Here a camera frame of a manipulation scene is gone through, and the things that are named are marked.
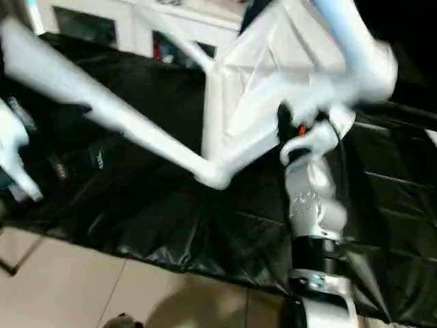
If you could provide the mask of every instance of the tile floor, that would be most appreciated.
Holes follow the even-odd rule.
[[[30,249],[15,277],[0,271],[0,327],[101,328],[122,312],[147,328],[277,327],[281,297],[12,228],[0,236],[0,256],[12,264]]]

